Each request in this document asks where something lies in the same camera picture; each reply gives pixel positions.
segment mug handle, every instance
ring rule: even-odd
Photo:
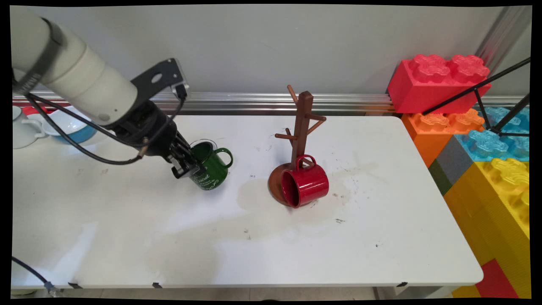
[[[298,171],[298,170],[299,170],[299,168],[300,168],[300,167],[299,167],[299,163],[301,162],[301,159],[307,158],[307,157],[311,158],[312,163],[314,163],[313,166],[316,166],[316,160],[314,159],[313,156],[310,156],[310,155],[301,155],[301,156],[299,156],[299,157],[297,157],[297,158],[295,159],[295,168],[294,168],[295,171]]]
[[[226,149],[226,148],[219,148],[219,149],[213,151],[214,154],[223,153],[223,152],[226,153],[226,154],[228,154],[228,155],[230,155],[231,161],[230,161],[230,163],[228,163],[228,165],[225,166],[226,168],[230,168],[230,166],[231,166],[232,164],[234,164],[234,157],[233,157],[233,155],[231,154],[231,152],[230,152],[228,149]]]
[[[21,121],[21,123],[22,124],[32,124],[32,125],[35,125],[36,127],[38,127],[38,129],[40,130],[40,133],[34,135],[36,138],[43,138],[45,136],[45,132],[43,132],[43,129],[41,128],[41,122],[40,121],[24,119],[24,120]]]

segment yellow toy brick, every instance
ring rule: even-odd
[[[520,298],[531,298],[531,254],[529,243],[513,240],[518,235],[508,231],[510,227],[494,222],[487,209],[481,210],[474,217],[476,227],[482,234],[489,250],[510,281]]]
[[[452,188],[461,195],[461,198],[463,198],[463,206],[471,217],[484,207],[484,201],[492,200],[498,196],[497,192],[491,188],[489,183],[478,182],[478,184],[485,184],[486,189],[483,192],[480,192],[480,189],[477,188],[477,184],[472,183],[471,180],[473,179],[471,176],[479,173],[480,171],[473,163],[452,186]]]
[[[455,185],[453,185],[452,188],[444,195],[444,200],[448,204],[448,207],[450,208],[459,229],[461,229],[461,232],[465,236],[465,240],[467,240],[467,243],[469,244],[470,249],[472,250],[480,266],[494,259],[495,256],[490,252],[482,234],[464,207],[465,204],[468,204],[468,201],[465,201],[463,197],[455,190]]]
[[[480,293],[478,292],[478,288],[476,288],[475,285],[473,286],[461,286],[457,289],[455,289],[451,295],[454,296],[454,298],[457,297],[480,297]]]
[[[464,198],[471,217],[499,196],[517,196],[529,189],[529,172],[525,162],[499,158],[491,162],[474,162],[454,184]]]

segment green toy brick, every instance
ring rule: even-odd
[[[429,173],[433,177],[433,180],[435,180],[435,183],[437,184],[437,188],[441,192],[441,195],[444,196],[450,190],[451,183],[450,180],[448,180],[448,177],[446,177],[444,170],[442,170],[442,167],[437,160],[433,161],[431,166],[429,166]]]

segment blue toy brick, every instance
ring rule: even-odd
[[[461,145],[474,162],[491,162],[494,158],[502,158],[508,151],[508,145],[499,139],[499,135],[489,130],[471,130],[466,135],[455,136],[458,136]]]
[[[521,120],[519,126],[529,132],[529,108],[521,109],[521,111],[515,117]]]
[[[529,137],[502,136],[501,141],[508,145],[508,152],[515,159],[522,161],[529,158]]]
[[[486,108],[487,119],[491,126],[497,125],[498,122],[502,120],[510,112],[510,110],[504,107],[489,107]],[[503,132],[513,132],[514,130],[521,129],[520,127],[521,119],[518,116],[513,117],[506,125],[502,128]]]
[[[448,141],[438,155],[437,161],[451,185],[455,184],[473,164],[471,156],[463,148],[458,137],[452,137]]]
[[[467,135],[454,135],[437,161],[453,185],[473,162],[490,162],[494,158],[529,161],[529,138],[499,136],[489,130],[471,130]]]

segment red mug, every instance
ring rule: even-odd
[[[301,159],[309,157],[314,165],[300,167]],[[307,203],[324,197],[330,190],[330,183],[324,169],[316,164],[316,160],[309,155],[302,155],[295,159],[293,170],[285,169],[281,177],[282,192],[286,203],[298,208]]]

